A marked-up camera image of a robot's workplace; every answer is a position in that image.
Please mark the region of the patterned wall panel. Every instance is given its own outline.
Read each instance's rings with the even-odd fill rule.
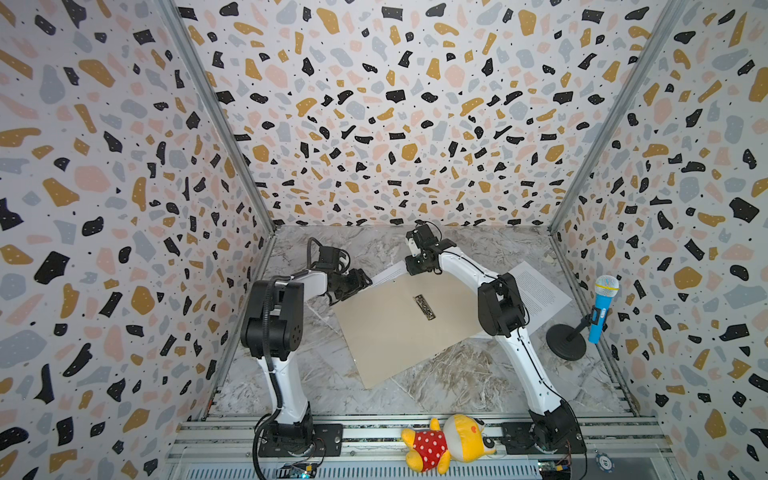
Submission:
[[[557,238],[689,478],[768,470],[768,2],[691,2]]]
[[[149,2],[0,3],[0,477],[156,478],[260,226]]]
[[[179,0],[276,223],[547,223],[665,2]]]

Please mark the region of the microphone head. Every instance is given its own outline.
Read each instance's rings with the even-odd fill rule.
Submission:
[[[613,298],[619,293],[619,281],[616,280],[615,276],[603,275],[594,283],[594,292],[597,295]]]

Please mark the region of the plush toy head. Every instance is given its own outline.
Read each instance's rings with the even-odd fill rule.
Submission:
[[[443,429],[437,419],[429,430],[402,431],[402,440],[410,447],[406,463],[414,472],[437,468],[440,475],[448,471],[451,457],[460,462],[473,462],[483,455],[496,453],[491,439],[484,438],[485,424],[466,415],[454,415],[445,421]]]

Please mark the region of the slotted metal panel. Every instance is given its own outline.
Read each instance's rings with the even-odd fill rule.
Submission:
[[[329,462],[317,469],[315,478],[374,478],[394,480],[399,478],[472,478],[478,480],[540,480],[538,463],[535,460],[484,460],[473,464],[454,462],[445,475],[436,469],[416,473],[404,462]],[[280,467],[285,464],[264,463],[262,472],[266,478],[279,478]],[[193,464],[187,470],[187,480],[234,480],[256,478],[256,472],[249,463],[202,463]]]

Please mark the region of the plush toy leg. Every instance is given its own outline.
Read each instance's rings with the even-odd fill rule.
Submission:
[[[419,453],[416,450],[411,450],[408,452],[408,455],[406,455],[406,463],[408,464],[408,467],[411,468],[416,473],[421,473],[424,469],[424,462],[422,461],[422,456],[419,455]]]
[[[413,441],[416,440],[416,432],[411,429],[403,429],[400,437],[407,446],[413,448]]]
[[[451,466],[451,452],[446,450],[445,453],[442,454],[442,457],[440,457],[440,462],[437,464],[437,472],[440,475],[445,475],[449,466]]]

